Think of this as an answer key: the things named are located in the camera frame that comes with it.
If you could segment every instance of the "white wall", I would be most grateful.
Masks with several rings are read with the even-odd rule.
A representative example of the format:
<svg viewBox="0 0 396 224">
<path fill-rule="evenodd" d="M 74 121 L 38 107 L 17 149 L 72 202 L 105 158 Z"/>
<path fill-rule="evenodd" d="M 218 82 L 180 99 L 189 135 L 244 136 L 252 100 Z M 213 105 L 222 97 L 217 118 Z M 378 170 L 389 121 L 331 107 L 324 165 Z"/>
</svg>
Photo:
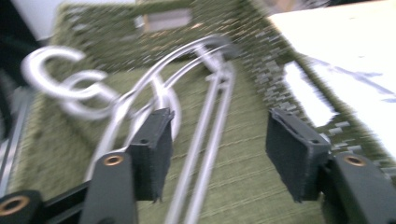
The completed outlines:
<svg viewBox="0 0 396 224">
<path fill-rule="evenodd" d="M 11 0 L 29 26 L 35 39 L 42 40 L 51 36 L 55 22 L 56 9 L 62 2 L 80 3 L 134 3 L 135 0 Z"/>
</svg>

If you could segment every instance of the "white surface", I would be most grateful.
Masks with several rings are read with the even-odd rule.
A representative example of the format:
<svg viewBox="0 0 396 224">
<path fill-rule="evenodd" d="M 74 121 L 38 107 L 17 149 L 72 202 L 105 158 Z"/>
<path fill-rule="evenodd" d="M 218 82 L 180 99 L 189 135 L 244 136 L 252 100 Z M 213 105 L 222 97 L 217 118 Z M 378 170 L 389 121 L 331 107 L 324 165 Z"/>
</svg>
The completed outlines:
<svg viewBox="0 0 396 224">
<path fill-rule="evenodd" d="M 392 93 L 396 92 L 396 1 L 278 14 L 271 21 L 297 51 L 350 72 L 313 65 L 334 93 L 373 131 L 389 155 L 396 158 L 396 97 Z M 351 75 L 357 73 L 365 81 Z M 368 85 L 367 80 L 388 93 Z M 307 114 L 315 114 L 317 108 L 309 105 L 304 86 L 296 82 L 290 85 L 300 88 L 295 92 L 299 92 L 297 97 L 304 102 Z"/>
<path fill-rule="evenodd" d="M 51 36 L 57 7 L 63 2 L 72 3 L 134 3 L 135 0 L 11 0 L 29 26 L 36 40 Z"/>
<path fill-rule="evenodd" d="M 318 95 L 318 90 L 306 82 L 303 71 L 296 63 L 285 66 L 285 81 L 292 94 L 300 99 L 305 114 L 314 126 L 326 125 L 336 115 L 332 107 Z"/>
</svg>

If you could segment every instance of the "curved wire loop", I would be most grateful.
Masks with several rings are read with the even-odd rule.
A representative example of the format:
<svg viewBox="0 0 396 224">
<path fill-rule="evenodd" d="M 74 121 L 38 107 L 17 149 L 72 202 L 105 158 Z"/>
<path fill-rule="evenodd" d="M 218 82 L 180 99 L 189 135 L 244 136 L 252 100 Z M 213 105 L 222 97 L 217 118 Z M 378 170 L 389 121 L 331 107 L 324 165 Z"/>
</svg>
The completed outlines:
<svg viewBox="0 0 396 224">
<path fill-rule="evenodd" d="M 161 71 L 165 66 L 174 59 L 190 53 L 194 53 L 197 58 L 184 65 L 166 81 L 163 81 Z M 26 80 L 33 87 L 43 91 L 50 97 L 59 99 L 62 109 L 69 115 L 81 119 L 104 119 L 110 117 L 110 122 L 92 156 L 92 161 L 86 175 L 86 179 L 88 180 L 91 179 L 95 162 L 113 149 L 120 125 L 125 118 L 131 121 L 131 126 L 123 148 L 128 147 L 134 134 L 153 109 L 170 107 L 175 112 L 175 118 L 172 120 L 172 137 L 175 139 L 180 128 L 182 115 L 177 95 L 172 89 L 173 85 L 199 63 L 203 63 L 209 71 L 217 74 L 219 70 L 224 68 L 223 56 L 236 57 L 237 55 L 239 55 L 239 50 L 227 37 L 210 35 L 198 39 L 163 57 L 123 95 L 101 83 L 100 81 L 105 79 L 107 74 L 98 70 L 80 71 L 71 75 L 62 83 L 52 79 L 46 71 L 45 61 L 49 58 L 58 57 L 72 62 L 78 62 L 85 55 L 76 49 L 59 46 L 38 49 L 23 60 L 21 69 Z M 75 88 L 79 82 L 87 80 L 94 83 L 86 89 Z M 152 99 L 139 110 L 132 110 L 135 99 L 148 84 L 150 84 L 153 91 Z M 108 106 L 101 109 L 94 109 L 80 102 L 82 100 L 92 99 L 93 97 L 108 103 Z"/>
</svg>

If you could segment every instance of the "green fabric surface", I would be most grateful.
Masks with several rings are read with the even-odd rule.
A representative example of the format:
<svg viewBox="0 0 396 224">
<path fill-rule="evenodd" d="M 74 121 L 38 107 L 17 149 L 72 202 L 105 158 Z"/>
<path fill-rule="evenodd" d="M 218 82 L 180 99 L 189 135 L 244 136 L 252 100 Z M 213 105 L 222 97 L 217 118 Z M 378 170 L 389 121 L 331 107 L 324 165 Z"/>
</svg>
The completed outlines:
<svg viewBox="0 0 396 224">
<path fill-rule="evenodd" d="M 185 27 L 147 34 L 134 28 L 137 16 L 186 7 L 191 9 L 192 21 Z M 178 47 L 206 35 L 229 36 L 242 54 L 233 61 L 237 80 L 201 222 L 321 223 L 319 203 L 294 203 L 265 155 L 269 108 L 282 108 L 309 123 L 299 101 L 282 81 L 286 63 L 297 62 L 322 92 L 323 98 L 339 113 L 328 125 L 316 128 L 331 139 L 333 153 L 361 147 L 362 153 L 371 160 L 381 160 L 380 167 L 394 166 L 395 163 L 265 16 L 261 0 L 64 4 L 59 9 L 51 44 L 79 49 L 87 57 L 78 63 L 51 60 L 49 73 L 62 81 L 77 71 L 99 69 L 109 74 L 104 82 L 123 93 L 149 67 Z M 187 61 L 188 57 L 171 64 L 162 75 L 169 76 Z M 197 67 L 175 86 L 182 104 L 183 124 L 174 143 L 163 203 L 139 202 L 141 223 L 160 223 L 167 212 L 205 99 L 206 75 L 206 69 Z M 148 88 L 137 107 L 150 95 Z M 26 124 L 8 192 L 38 189 L 48 199 L 80 184 L 105 127 L 106 120 L 86 121 L 67 116 L 55 100 L 38 94 Z M 342 132 L 332 133 L 332 129 L 339 127 Z M 118 146 L 126 132 L 126 126 L 122 127 Z"/>
</svg>

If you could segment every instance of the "brass grommet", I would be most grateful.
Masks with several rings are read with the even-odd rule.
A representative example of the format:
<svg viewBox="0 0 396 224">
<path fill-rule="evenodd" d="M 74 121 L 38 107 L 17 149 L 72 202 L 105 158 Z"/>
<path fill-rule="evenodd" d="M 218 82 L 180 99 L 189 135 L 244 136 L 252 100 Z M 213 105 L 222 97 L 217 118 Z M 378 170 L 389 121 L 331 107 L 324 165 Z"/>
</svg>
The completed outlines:
<svg viewBox="0 0 396 224">
<path fill-rule="evenodd" d="M 30 199 L 26 196 L 15 196 L 0 204 L 0 217 L 8 216 L 24 208 Z"/>
<path fill-rule="evenodd" d="M 109 156 L 107 158 L 105 158 L 104 160 L 104 164 L 105 165 L 117 165 L 120 164 L 123 161 L 123 157 L 122 156 Z"/>
<path fill-rule="evenodd" d="M 366 162 L 354 156 L 345 156 L 344 161 L 354 166 L 365 166 Z"/>
</svg>

